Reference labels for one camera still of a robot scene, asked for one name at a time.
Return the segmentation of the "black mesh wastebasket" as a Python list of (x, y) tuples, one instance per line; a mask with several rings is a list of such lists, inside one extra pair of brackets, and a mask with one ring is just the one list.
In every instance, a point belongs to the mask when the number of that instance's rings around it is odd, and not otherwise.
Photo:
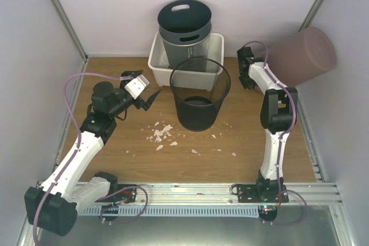
[(201, 132), (213, 126), (231, 89), (225, 67), (209, 58), (192, 58), (176, 66), (170, 75), (179, 123)]

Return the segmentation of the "dark grey plastic bin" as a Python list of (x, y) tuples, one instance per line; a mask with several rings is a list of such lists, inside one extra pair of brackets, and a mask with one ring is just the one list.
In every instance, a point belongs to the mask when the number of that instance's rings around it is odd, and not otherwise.
[(172, 44), (185, 45), (205, 39), (212, 29), (210, 8), (197, 0), (177, 0), (164, 6), (157, 16), (159, 33)]

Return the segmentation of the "mauve plastic bin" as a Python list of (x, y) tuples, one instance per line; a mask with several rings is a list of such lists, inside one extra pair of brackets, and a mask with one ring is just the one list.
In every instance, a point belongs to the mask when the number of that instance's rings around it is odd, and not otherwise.
[(270, 47), (267, 63), (282, 83), (296, 87), (334, 69), (337, 56), (328, 36), (308, 27)]

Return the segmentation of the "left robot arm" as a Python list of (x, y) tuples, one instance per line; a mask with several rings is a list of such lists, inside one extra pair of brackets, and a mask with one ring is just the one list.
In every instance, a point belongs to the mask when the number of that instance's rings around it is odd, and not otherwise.
[(149, 81), (141, 70), (125, 71), (119, 77), (102, 75), (103, 82), (93, 87), (86, 118), (77, 125), (77, 138), (56, 170), (39, 187), (29, 187), (24, 195), (27, 220), (37, 229), (59, 236), (67, 235), (80, 212), (98, 201), (113, 202), (119, 195), (112, 175), (98, 173), (86, 185), (76, 184), (95, 155), (106, 145), (117, 120), (125, 120), (128, 108), (147, 111), (159, 92), (147, 100), (141, 94)]

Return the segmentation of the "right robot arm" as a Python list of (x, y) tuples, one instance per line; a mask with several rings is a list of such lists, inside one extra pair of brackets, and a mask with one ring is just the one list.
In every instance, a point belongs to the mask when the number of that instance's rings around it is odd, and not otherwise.
[(267, 59), (254, 55), (246, 43), (237, 50), (239, 80), (245, 89), (259, 87), (263, 93), (260, 113), (261, 126), (265, 130), (265, 152), (258, 173), (255, 196), (268, 203), (283, 190), (283, 159), (290, 132), (297, 121), (298, 93), (282, 83), (270, 69)]

